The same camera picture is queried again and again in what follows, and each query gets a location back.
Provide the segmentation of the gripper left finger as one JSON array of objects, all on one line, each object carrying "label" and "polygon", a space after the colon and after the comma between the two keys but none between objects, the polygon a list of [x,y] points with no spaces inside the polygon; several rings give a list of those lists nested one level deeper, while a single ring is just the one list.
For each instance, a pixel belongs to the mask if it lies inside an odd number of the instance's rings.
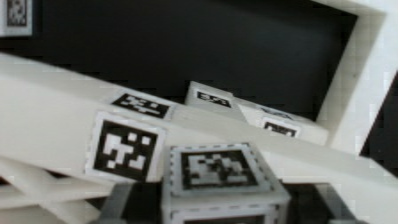
[{"label": "gripper left finger", "polygon": [[87,224],[128,224],[122,213],[128,205],[131,189],[133,185],[128,183],[119,183],[113,185],[113,189],[103,204],[99,217]]}]

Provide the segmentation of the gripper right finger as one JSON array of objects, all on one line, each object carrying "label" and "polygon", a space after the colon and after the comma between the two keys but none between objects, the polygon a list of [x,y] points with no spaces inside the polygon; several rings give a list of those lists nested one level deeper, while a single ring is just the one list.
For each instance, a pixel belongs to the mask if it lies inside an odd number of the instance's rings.
[{"label": "gripper right finger", "polygon": [[314,188],[332,215],[327,224],[367,224],[355,218],[332,185],[327,183],[320,183],[314,185]]}]

